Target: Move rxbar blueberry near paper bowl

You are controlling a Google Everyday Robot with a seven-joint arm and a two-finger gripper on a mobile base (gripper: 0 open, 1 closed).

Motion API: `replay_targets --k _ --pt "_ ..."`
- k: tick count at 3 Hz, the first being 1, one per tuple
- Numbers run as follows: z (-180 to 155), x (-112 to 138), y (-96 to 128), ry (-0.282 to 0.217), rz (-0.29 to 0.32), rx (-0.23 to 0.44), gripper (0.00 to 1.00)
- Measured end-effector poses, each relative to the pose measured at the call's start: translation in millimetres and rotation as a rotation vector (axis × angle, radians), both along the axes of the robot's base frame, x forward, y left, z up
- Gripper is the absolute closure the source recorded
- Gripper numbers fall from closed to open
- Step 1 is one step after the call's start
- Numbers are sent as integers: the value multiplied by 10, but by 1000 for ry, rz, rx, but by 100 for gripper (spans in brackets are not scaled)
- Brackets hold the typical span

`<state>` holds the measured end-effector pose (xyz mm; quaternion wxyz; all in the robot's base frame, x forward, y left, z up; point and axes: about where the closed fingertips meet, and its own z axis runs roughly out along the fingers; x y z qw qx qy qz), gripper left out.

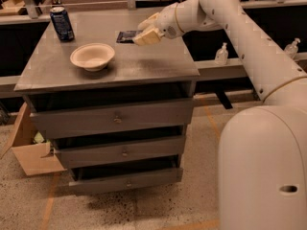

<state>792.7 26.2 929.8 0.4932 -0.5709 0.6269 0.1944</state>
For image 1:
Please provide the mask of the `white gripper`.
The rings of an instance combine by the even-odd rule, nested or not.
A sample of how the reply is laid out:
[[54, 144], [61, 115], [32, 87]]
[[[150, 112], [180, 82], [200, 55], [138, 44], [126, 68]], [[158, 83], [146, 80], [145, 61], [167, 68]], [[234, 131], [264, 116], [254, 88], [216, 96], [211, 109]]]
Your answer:
[[[138, 46], [145, 46], [159, 43], [163, 36], [167, 38], [182, 36], [182, 30], [177, 24], [176, 10], [177, 3], [165, 7], [160, 13], [156, 12], [142, 21], [137, 29], [143, 32], [136, 35], [132, 41]], [[153, 24], [157, 28], [147, 29]]]

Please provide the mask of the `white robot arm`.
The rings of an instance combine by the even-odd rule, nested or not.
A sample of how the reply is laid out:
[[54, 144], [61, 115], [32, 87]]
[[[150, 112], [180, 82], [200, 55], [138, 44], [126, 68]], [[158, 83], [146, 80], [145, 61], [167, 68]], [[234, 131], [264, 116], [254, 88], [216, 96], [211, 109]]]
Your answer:
[[138, 26], [137, 45], [223, 29], [261, 105], [233, 116], [218, 154], [220, 230], [307, 230], [307, 73], [239, 0], [187, 0]]

